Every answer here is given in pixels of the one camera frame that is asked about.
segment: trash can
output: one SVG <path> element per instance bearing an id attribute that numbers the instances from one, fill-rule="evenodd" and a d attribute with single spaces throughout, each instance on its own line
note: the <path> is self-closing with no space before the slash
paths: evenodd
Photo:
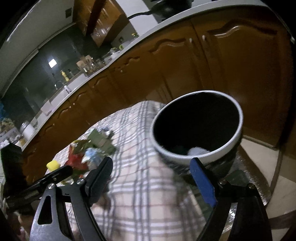
<path id="1" fill-rule="evenodd" d="M 196 91 L 163 107 L 150 127 L 155 149 L 166 159 L 189 165 L 198 157 L 208 164 L 237 146 L 243 113 L 238 102 L 218 91 Z"/>

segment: tablecloth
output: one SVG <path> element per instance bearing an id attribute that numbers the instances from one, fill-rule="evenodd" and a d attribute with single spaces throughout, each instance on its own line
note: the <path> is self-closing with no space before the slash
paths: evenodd
<path id="1" fill-rule="evenodd" d="M 164 104 L 143 101 L 119 110 L 89 128 L 105 126 L 114 131 L 117 148 L 109 192 L 92 207 L 92 213 L 107 240 L 181 241 L 196 240 L 205 218 L 189 186 L 166 166 L 149 138 L 155 115 Z M 56 154 L 61 165 L 69 146 Z M 66 204 L 76 240 L 80 239 L 73 210 Z"/>

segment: tile floor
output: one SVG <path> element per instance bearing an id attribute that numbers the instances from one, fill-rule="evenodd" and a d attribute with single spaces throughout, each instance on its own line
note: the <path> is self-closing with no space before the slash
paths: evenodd
<path id="1" fill-rule="evenodd" d="M 270 184 L 274 175 L 279 151 L 272 150 L 246 139 L 242 140 L 241 146 Z M 296 182 L 292 181 L 295 178 L 291 178 L 291 173 L 296 173 L 296 164 L 294 162 L 292 164 L 290 163 L 283 162 L 282 164 L 274 193 L 266 209 L 269 218 L 296 210 Z M 288 228 L 272 230 L 273 241 L 280 241 L 287 231 Z"/>

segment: dish soap bottle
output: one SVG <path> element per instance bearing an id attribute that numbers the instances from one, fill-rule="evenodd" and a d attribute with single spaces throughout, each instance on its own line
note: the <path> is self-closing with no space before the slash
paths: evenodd
<path id="1" fill-rule="evenodd" d="M 65 78 L 66 82 L 68 82 L 69 81 L 69 78 L 66 75 L 66 73 L 63 70 L 61 70 L 61 73 L 62 73 L 62 76 Z"/>

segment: white countertop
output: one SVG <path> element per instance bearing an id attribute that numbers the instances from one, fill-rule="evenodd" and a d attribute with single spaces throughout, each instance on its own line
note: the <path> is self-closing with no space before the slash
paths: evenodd
<path id="1" fill-rule="evenodd" d="M 261 2 L 260 0 L 218 0 L 218 1 L 208 2 L 205 4 L 201 4 L 201 5 L 192 7 L 188 10 L 178 13 L 178 14 L 168 18 L 167 20 L 159 23 L 157 26 L 155 26 L 151 30 L 147 31 L 145 34 L 141 35 L 136 40 L 134 40 L 130 45 L 128 45 L 126 48 L 124 48 L 120 52 L 120 54 L 118 54 L 118 56 L 115 59 L 113 59 L 110 63 L 108 63 L 108 65 L 106 65 L 104 68 L 98 70 L 97 72 L 92 74 L 90 77 L 85 77 L 84 75 L 79 76 L 78 77 L 79 84 L 72 90 L 72 92 L 70 94 L 66 95 L 64 97 L 64 99 L 54 107 L 54 109 L 52 110 L 52 112 L 48 116 L 45 116 L 42 113 L 43 116 L 42 116 L 42 118 L 39 118 L 39 120 L 38 120 L 38 126 L 37 126 L 36 131 L 31 136 L 31 138 L 26 142 L 26 144 L 22 147 L 22 150 L 24 150 L 27 147 L 27 145 L 30 143 L 30 141 L 33 140 L 33 138 L 37 135 L 39 130 L 47 122 L 47 120 L 53 115 L 53 113 L 64 103 L 65 100 L 67 100 L 72 94 L 74 94 L 76 90 L 78 90 L 81 86 L 83 86 L 90 79 L 92 79 L 97 74 L 102 72 L 104 69 L 108 68 L 114 61 L 116 61 L 118 58 L 120 58 L 124 53 L 129 51 L 133 46 L 135 46 L 136 44 L 138 44 L 139 42 L 141 42 L 142 40 L 144 40 L 145 38 L 147 38 L 151 34 L 157 32 L 158 30 L 160 30 L 160 29 L 162 29 L 174 22 L 177 22 L 181 19 L 187 18 L 189 16 L 195 15 L 200 12 L 204 12 L 204 11 L 207 11 L 210 9 L 223 8 L 223 7 L 227 7 L 227 6 L 242 6 L 242 5 L 253 5 L 253 6 L 267 7 L 267 5 L 263 2 Z"/>

